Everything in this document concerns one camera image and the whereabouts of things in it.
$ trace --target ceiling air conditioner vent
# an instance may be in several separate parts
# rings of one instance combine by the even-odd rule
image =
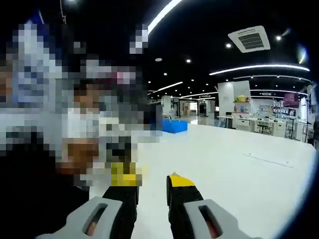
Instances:
[[[228,34],[242,53],[269,50],[270,44],[263,26],[249,27]]]

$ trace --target black ceiling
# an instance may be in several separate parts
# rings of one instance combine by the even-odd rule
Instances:
[[[149,95],[154,99],[165,93],[179,97],[191,95],[190,92],[200,94],[203,90],[215,92],[218,83],[226,79],[236,81],[233,78],[243,76],[247,76],[251,89],[300,91],[309,84],[303,78],[314,81],[318,75],[315,67],[317,46],[311,41],[316,15],[306,2],[182,0],[150,33],[148,48],[143,55],[134,58],[138,59],[134,63],[119,60],[128,52],[128,36],[132,36],[140,23],[148,25],[170,1],[74,1],[78,4],[64,5],[67,23],[73,25],[75,38],[87,42],[89,53],[118,60],[119,64],[138,64],[143,82],[151,91],[183,81],[183,84]],[[48,1],[41,9],[45,22],[62,22],[59,0]],[[265,28],[271,49],[241,53],[228,34],[258,25]],[[276,36],[284,32],[282,40],[277,41]],[[232,43],[233,47],[227,49],[226,43]],[[301,46],[307,49],[309,57],[302,65],[298,58]],[[155,61],[158,57],[162,58],[161,62]],[[191,63],[186,63],[186,59],[191,59]],[[304,66],[311,71],[263,68],[209,76],[211,72],[234,67],[275,63]],[[252,92],[252,95],[258,96],[259,92]]]

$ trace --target blue mat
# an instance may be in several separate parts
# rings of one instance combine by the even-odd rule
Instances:
[[[187,131],[187,122],[183,120],[163,119],[162,130],[168,133],[178,133],[178,132]]]

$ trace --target blue cushion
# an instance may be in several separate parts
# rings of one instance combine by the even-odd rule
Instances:
[[[162,130],[168,133],[178,133],[187,131],[187,121],[163,119]]]

